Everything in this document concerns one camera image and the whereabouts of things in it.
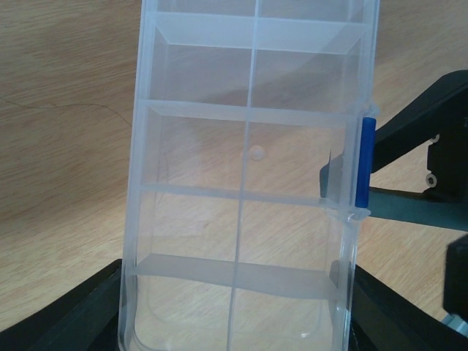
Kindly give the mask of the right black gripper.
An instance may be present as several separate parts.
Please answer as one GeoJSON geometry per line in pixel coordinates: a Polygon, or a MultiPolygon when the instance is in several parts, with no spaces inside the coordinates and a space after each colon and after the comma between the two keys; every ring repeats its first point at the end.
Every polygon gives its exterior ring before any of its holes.
{"type": "MultiPolygon", "coordinates": [[[[340,220],[350,222],[373,216],[466,232],[465,69],[443,75],[376,131],[372,170],[377,172],[430,139],[427,157],[429,174],[426,176],[426,183],[430,186],[428,192],[372,187],[369,189],[368,207],[346,206],[339,209],[340,220]]],[[[467,321],[466,235],[447,247],[442,305],[448,314],[467,321]]]]}

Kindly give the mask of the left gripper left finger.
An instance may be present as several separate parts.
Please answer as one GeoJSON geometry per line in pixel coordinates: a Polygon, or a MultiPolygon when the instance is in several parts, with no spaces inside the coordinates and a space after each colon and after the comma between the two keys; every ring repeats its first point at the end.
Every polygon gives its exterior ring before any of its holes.
{"type": "Polygon", "coordinates": [[[1,332],[2,350],[118,350],[121,260],[1,332]]]}

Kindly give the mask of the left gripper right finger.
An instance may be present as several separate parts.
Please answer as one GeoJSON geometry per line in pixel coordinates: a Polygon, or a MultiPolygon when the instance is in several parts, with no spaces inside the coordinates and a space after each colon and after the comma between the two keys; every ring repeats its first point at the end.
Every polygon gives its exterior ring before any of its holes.
{"type": "Polygon", "coordinates": [[[466,350],[467,337],[355,268],[350,350],[466,350]]]}

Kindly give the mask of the clear plastic pill organizer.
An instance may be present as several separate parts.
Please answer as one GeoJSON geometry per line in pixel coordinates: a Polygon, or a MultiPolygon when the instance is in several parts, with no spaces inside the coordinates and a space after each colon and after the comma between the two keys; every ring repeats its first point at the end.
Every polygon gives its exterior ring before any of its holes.
{"type": "Polygon", "coordinates": [[[144,1],[121,350],[346,350],[378,1],[144,1]]]}

